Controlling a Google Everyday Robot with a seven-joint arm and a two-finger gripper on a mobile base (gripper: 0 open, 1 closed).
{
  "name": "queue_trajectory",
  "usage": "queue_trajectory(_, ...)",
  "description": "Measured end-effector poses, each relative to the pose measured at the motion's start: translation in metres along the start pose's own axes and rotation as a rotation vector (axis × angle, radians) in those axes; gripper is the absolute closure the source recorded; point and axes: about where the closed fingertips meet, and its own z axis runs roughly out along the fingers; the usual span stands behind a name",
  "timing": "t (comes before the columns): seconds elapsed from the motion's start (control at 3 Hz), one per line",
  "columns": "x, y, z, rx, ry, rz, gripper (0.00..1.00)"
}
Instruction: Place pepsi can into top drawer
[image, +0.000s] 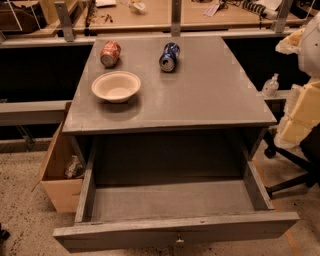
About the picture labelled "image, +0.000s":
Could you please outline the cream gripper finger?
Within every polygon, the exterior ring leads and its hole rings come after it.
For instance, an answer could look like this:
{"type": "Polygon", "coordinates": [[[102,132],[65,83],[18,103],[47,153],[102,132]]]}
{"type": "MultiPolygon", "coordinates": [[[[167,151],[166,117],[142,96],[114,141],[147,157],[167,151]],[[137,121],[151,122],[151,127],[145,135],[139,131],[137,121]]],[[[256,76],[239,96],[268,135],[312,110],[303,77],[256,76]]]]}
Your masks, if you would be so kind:
{"type": "Polygon", "coordinates": [[[277,128],[275,143],[285,149],[296,147],[319,123],[320,81],[314,80],[303,86],[293,85],[277,128]]]}

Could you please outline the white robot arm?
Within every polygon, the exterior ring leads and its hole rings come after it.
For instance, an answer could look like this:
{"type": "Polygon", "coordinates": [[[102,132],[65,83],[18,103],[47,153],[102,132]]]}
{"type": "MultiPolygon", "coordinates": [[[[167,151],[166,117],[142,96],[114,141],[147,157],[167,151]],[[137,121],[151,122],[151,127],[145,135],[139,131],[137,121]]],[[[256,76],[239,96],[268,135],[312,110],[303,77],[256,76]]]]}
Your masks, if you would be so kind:
{"type": "Polygon", "coordinates": [[[299,69],[310,76],[305,85],[288,97],[285,123],[280,124],[279,139],[299,145],[320,123],[320,13],[281,40],[275,50],[295,53],[299,69]]]}

